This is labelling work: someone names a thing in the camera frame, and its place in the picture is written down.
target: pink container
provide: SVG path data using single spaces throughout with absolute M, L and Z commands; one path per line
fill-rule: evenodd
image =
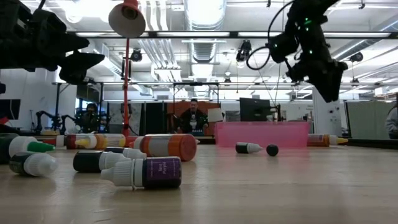
M 237 142 L 250 142 L 267 147 L 306 147 L 309 124 L 307 122 L 218 122 L 215 127 L 219 147 L 235 147 Z

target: purple bottle label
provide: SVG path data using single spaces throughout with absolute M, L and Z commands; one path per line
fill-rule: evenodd
M 147 160 L 147 181 L 181 178 L 181 160 L 174 157 L 157 157 Z

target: table surface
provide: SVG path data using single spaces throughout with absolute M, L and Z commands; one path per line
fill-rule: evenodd
M 51 153 L 49 178 L 0 166 L 0 223 L 397 223 L 398 151 L 341 147 L 239 154 L 199 146 L 175 190 L 115 187 Z

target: ceiling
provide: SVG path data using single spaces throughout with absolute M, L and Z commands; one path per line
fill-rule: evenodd
M 109 31 L 111 30 L 108 23 L 103 22 L 101 17 L 105 17 L 110 9 L 121 3 L 122 1 L 109 1 L 109 0 L 80 0 L 88 4 L 76 4 L 72 0 L 47 0 L 44 9 L 51 10 L 61 18 L 72 31 Z M 186 1 L 203 1 L 204 4 L 212 0 L 186 0 Z M 38 6 L 38 1 L 22 1 L 28 5 L 32 10 Z M 147 1 L 147 22 L 150 21 L 150 4 L 156 2 L 157 4 L 157 22 L 160 24 L 159 19 L 159 2 Z M 284 2 L 281 0 L 272 0 L 271 7 L 266 7 L 266 1 L 248 1 L 248 0 L 227 0 L 226 12 L 223 20 L 221 30 L 225 31 L 264 31 L 267 30 L 271 19 L 277 11 L 283 6 Z M 341 0 L 336 3 L 331 10 L 326 12 L 328 22 L 323 24 L 324 31 L 379 31 L 379 25 L 385 21 L 393 18 L 398 21 L 398 2 L 396 0 L 372 0 L 366 1 L 364 9 L 358 9 L 360 0 Z M 185 14 L 183 0 L 169 0 L 166 2 L 166 20 L 169 30 L 186 30 Z M 285 12 L 275 20 L 272 30 L 282 31 L 283 24 L 287 20 Z M 70 22 L 70 14 L 81 16 L 78 22 Z M 209 16 L 206 11 L 203 11 L 203 16 Z M 260 75 L 262 75 L 267 82 L 277 82 L 280 80 L 289 82 L 289 78 L 284 76 L 287 67 L 284 64 L 276 64 L 272 60 L 262 70 L 254 71 L 248 69 L 246 66 L 238 67 L 236 60 L 237 48 L 241 45 L 241 39 L 225 39 L 224 42 L 218 44 L 215 60 L 211 63 L 213 67 L 211 71 L 211 78 L 209 82 L 219 81 L 223 82 L 226 72 L 231 73 L 232 82 L 261 82 Z M 267 41 L 262 39 L 251 39 L 253 49 L 263 46 Z M 328 39 L 326 40 L 330 45 L 330 52 L 335 55 L 343 47 L 347 48 L 349 44 L 355 44 L 353 40 L 349 39 Z M 101 46 L 105 45 L 109 48 L 109 59 L 115 66 L 121 68 L 121 57 L 126 51 L 126 40 L 124 39 L 90 39 L 90 48 L 95 48 L 101 51 Z M 181 69 L 181 77 L 192 77 L 192 57 L 190 56 L 189 44 L 182 43 L 182 39 L 171 39 L 171 45 L 178 66 Z M 371 45 L 363 50 L 361 53 L 364 55 L 362 62 L 347 62 L 349 70 L 345 71 L 342 82 L 350 82 L 354 77 L 361 76 L 362 74 L 377 71 L 383 66 L 390 65 L 398 61 L 398 50 L 393 50 L 388 54 L 383 55 L 391 49 L 398 46 L 397 40 L 382 40 L 374 45 Z M 131 52 L 134 48 L 141 48 L 138 39 L 130 40 Z M 141 62 L 134 62 L 132 66 L 133 79 L 136 81 L 149 82 L 154 81 L 151 77 L 152 62 L 143 50 L 143 59 Z M 267 51 L 256 54 L 255 59 L 258 65 L 262 64 L 267 57 Z M 289 58 L 289 63 L 294 64 L 293 56 Z M 94 77 L 98 82 L 120 82 L 120 78 L 110 71 L 107 66 L 103 64 L 97 65 L 90 69 L 88 75 Z M 377 75 L 367 77 L 361 80 L 366 83 L 375 83 L 388 80 L 391 78 L 398 78 L 398 66 L 392 66 L 392 69 L 387 72 L 380 72 Z M 350 86 L 342 87 L 342 89 L 349 90 Z M 375 89 L 375 86 L 367 86 L 362 88 L 358 93 L 364 93 Z M 120 90 L 119 86 L 107 86 L 106 90 L 116 91 Z

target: green bottle cap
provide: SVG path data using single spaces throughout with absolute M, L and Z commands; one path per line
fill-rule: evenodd
M 54 149 L 55 146 L 41 142 L 31 142 L 27 145 L 27 150 L 29 152 L 48 152 Z

